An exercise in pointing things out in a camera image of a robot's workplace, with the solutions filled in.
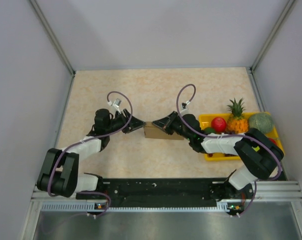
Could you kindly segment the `brown cardboard box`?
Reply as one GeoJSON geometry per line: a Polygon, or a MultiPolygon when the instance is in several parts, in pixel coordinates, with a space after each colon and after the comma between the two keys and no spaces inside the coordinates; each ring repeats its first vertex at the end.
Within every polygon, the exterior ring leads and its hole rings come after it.
{"type": "Polygon", "coordinates": [[[173,133],[172,135],[167,134],[162,131],[158,127],[154,126],[150,121],[145,123],[143,127],[144,136],[147,139],[157,139],[157,140],[175,140],[175,141],[183,141],[184,138],[177,133],[173,133]]]}

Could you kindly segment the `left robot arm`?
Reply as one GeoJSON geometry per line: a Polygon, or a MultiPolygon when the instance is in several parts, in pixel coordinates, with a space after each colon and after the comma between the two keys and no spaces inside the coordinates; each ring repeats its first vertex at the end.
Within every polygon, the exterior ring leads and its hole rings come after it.
{"type": "Polygon", "coordinates": [[[69,198],[74,193],[88,192],[93,198],[100,198],[105,191],[99,176],[79,173],[79,163],[103,151],[110,142],[112,133],[131,133],[146,123],[132,116],[127,109],[110,113],[102,108],[95,112],[94,124],[89,133],[79,142],[68,147],[47,151],[36,187],[53,196],[69,198]]]}

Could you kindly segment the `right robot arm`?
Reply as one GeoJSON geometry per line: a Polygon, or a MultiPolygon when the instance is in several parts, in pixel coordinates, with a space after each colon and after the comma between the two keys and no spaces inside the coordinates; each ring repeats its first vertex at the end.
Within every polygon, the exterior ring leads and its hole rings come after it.
{"type": "Polygon", "coordinates": [[[224,185],[224,192],[230,198],[240,195],[249,183],[267,180],[284,157],[284,152],[256,128],[240,134],[206,133],[193,114],[180,115],[176,111],[154,120],[152,125],[168,135],[176,133],[187,139],[197,153],[240,157],[243,166],[235,170],[224,185]]]}

